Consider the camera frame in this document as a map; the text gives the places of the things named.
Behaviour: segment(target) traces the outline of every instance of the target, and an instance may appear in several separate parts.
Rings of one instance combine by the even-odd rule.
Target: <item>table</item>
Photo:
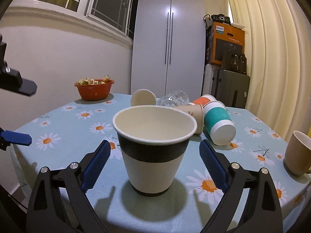
[[[112,118],[130,107],[130,95],[113,94],[104,101],[77,100],[55,109],[17,129],[30,134],[31,146],[11,146],[19,182],[27,198],[39,170],[66,168],[93,152],[103,139],[111,144],[111,156],[93,189],[86,193],[99,218],[111,232],[200,232],[223,193],[217,189],[200,156],[199,143],[206,134],[193,136],[169,190],[159,197],[143,197],[130,186]],[[305,201],[310,178],[294,177],[283,166],[287,143],[259,118],[245,109],[227,108],[237,128],[231,144],[212,146],[244,169],[266,167],[274,180],[283,218],[295,221]],[[68,199],[61,190],[65,200]],[[244,191],[230,228],[242,214]]]

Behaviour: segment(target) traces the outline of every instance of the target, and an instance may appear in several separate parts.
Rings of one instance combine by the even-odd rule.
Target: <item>teal striped paper cup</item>
[[[220,101],[207,103],[204,108],[204,127],[216,145],[229,144],[235,137],[236,128]]]

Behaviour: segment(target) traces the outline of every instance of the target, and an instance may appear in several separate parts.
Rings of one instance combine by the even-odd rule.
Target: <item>curtain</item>
[[[286,141],[301,128],[311,92],[310,45],[293,0],[229,0],[234,21],[246,26],[251,77],[246,109]]]

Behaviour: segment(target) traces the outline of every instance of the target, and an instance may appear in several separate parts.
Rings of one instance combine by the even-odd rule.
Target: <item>cabinet door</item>
[[[138,0],[131,93],[149,89],[165,95],[171,0]]]
[[[180,89],[193,101],[201,96],[205,59],[204,0],[172,0],[172,46],[166,94]]]

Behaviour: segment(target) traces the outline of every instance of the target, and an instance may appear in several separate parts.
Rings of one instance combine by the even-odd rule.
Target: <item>cardboard box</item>
[[[213,22],[206,33],[206,64],[221,65],[224,52],[244,53],[245,32],[225,23]]]

